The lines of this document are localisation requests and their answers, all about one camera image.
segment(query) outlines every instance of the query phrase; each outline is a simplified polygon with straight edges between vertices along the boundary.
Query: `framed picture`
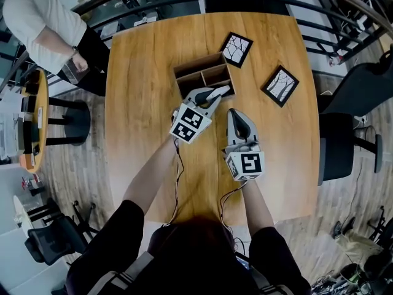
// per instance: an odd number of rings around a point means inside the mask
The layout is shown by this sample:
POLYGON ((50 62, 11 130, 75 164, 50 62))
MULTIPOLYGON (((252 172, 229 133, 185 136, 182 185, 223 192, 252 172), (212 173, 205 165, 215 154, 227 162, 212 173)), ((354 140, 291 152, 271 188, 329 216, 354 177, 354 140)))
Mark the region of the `framed picture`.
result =
POLYGON ((231 32, 220 51, 223 52, 228 63, 241 68, 244 59, 246 59, 250 51, 252 43, 252 40, 231 32))
POLYGON ((278 106, 283 107, 298 84, 299 81, 296 77, 280 65, 262 87, 262 91, 275 101, 278 106))

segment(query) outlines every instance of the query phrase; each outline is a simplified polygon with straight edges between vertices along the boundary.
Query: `black sleeve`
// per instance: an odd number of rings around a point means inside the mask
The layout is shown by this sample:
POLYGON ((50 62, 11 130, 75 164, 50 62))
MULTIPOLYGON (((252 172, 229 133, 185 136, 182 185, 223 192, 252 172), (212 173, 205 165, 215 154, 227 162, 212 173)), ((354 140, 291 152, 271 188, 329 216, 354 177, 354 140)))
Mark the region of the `black sleeve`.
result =
POLYGON ((311 287, 302 277, 284 238, 274 227, 259 230, 251 239, 250 265, 272 285, 285 285, 294 295, 310 295, 311 287))
POLYGON ((67 276, 70 295, 86 295, 109 271, 123 272, 138 257, 144 214, 132 201, 123 201, 103 229, 89 243, 67 276))

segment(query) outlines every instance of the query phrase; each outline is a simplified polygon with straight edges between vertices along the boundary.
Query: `white shirt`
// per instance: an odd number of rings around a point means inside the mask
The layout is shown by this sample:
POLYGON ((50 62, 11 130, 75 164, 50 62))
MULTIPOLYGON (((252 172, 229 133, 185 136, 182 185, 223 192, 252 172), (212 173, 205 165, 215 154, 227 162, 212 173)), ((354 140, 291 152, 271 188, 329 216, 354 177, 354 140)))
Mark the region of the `white shirt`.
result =
POLYGON ((78 46, 86 32, 86 23, 60 0, 5 0, 2 12, 8 28, 26 46, 30 58, 54 74, 60 72, 69 57, 34 40, 47 26, 70 46, 78 46))

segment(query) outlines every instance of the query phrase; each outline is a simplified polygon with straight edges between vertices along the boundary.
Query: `person's hand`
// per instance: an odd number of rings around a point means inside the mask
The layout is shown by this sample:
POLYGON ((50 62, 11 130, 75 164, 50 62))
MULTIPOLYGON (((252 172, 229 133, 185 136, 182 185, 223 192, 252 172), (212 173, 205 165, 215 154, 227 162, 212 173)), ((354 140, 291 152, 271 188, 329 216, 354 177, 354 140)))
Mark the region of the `person's hand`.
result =
POLYGON ((83 72, 88 68, 87 61, 80 55, 79 52, 77 52, 72 57, 72 60, 75 63, 75 67, 78 70, 78 72, 83 72))

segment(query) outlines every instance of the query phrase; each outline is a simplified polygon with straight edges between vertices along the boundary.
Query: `wooden organizer box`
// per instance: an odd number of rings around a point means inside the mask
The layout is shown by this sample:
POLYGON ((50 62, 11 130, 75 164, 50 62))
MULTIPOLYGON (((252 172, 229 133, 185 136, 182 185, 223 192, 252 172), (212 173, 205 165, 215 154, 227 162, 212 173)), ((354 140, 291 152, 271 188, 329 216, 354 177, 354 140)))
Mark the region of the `wooden organizer box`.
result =
POLYGON ((176 66, 174 75, 183 100, 192 90, 200 87, 216 89, 229 85, 231 89, 222 97, 229 98, 236 94, 227 61, 222 52, 176 66))

